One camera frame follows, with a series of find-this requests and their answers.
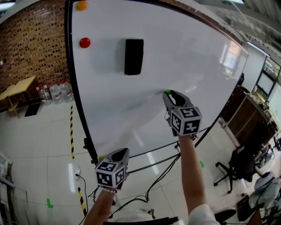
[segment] wooden table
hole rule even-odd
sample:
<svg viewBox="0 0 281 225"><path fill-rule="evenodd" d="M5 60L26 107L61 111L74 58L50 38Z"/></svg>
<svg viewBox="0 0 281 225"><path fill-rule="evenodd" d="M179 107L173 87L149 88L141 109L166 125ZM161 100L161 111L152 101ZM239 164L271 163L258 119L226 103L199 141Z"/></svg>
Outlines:
<svg viewBox="0 0 281 225"><path fill-rule="evenodd" d="M12 95L15 94L19 94L23 92L23 95L25 96L26 102L28 104L28 109L25 113L25 116L33 116L37 114L38 108L40 106L40 104L34 104L32 105L30 103L30 100L27 96L27 89L29 88L29 86L31 85L31 83L36 79L36 76L32 76L30 78L24 79L19 81L13 88L4 91L1 95L0 95L0 100L6 98L6 97L10 97Z"/></svg>

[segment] office chair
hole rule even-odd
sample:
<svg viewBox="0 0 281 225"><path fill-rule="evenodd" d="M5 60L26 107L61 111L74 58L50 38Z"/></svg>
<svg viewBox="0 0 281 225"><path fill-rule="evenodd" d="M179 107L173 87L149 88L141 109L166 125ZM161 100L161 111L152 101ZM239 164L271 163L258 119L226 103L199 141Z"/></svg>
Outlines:
<svg viewBox="0 0 281 225"><path fill-rule="evenodd" d="M221 166L227 174L215 182L214 186L217 186L218 183L229 177L230 191L227 193L230 194L233 189L233 180L245 179L248 182L252 182L252 176L256 173L256 158L254 156L258 154L267 134L268 127L266 123L256 124L247 142L232 152L229 168L221 162L217 162L216 167Z"/></svg>
<svg viewBox="0 0 281 225"><path fill-rule="evenodd" d="M215 213L215 218L221 225L226 225L227 223L225 221L233 217L235 213L236 209L234 208L224 208Z"/></svg>

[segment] yellow black caution tape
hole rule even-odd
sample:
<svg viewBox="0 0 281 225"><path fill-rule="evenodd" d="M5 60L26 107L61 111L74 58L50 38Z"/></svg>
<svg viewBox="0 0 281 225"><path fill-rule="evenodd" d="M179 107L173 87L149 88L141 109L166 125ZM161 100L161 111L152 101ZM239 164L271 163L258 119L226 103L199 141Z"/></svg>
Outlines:
<svg viewBox="0 0 281 225"><path fill-rule="evenodd" d="M73 124L72 124L72 119L73 119L73 111L72 107L70 108L70 142L71 142L71 156L74 159L74 146L73 146Z"/></svg>
<svg viewBox="0 0 281 225"><path fill-rule="evenodd" d="M81 188L78 188L78 193L79 193L79 198L80 198L80 203L81 203L82 211L84 213L84 217L86 217L87 216L87 211L85 209L85 205L84 205L84 201L83 201L83 196L81 194Z"/></svg>

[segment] red magnet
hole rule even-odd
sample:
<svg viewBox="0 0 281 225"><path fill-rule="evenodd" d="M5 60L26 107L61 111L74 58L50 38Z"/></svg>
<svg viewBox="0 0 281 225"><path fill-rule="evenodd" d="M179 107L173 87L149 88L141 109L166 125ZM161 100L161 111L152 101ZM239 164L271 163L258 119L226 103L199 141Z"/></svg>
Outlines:
<svg viewBox="0 0 281 225"><path fill-rule="evenodd" d="M90 44L91 44L91 41L87 37L84 37L80 40L80 47L82 47L82 48L87 48L90 46Z"/></svg>

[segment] whiteboard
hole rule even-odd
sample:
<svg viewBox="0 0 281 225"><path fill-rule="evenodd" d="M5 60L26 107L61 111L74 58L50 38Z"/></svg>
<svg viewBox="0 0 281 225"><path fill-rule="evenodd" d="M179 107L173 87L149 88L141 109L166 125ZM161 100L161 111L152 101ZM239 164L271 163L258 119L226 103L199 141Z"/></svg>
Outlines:
<svg viewBox="0 0 281 225"><path fill-rule="evenodd" d="M212 125L248 53L187 15L142 2L90 0L72 9L72 47L86 123L98 155L127 147L134 156L177 140L164 119L162 93L186 94ZM87 37L90 47L79 41ZM140 75L124 74L126 39L143 39Z"/></svg>

